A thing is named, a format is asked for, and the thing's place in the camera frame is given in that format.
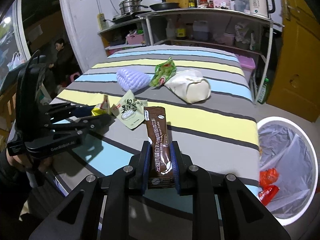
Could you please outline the person's left hand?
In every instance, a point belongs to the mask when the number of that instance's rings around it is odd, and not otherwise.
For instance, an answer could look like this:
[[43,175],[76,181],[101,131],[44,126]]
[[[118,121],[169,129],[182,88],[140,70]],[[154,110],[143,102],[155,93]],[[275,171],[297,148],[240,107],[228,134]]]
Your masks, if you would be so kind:
[[[33,165],[31,163],[31,161],[28,159],[28,157],[24,154],[10,156],[9,152],[6,151],[6,157],[7,157],[8,163],[20,171],[24,171],[26,169],[29,169]],[[48,168],[50,167],[52,161],[53,161],[52,157],[48,157],[48,158],[40,161],[40,164],[38,165],[39,171],[42,173],[45,173],[48,170]]]

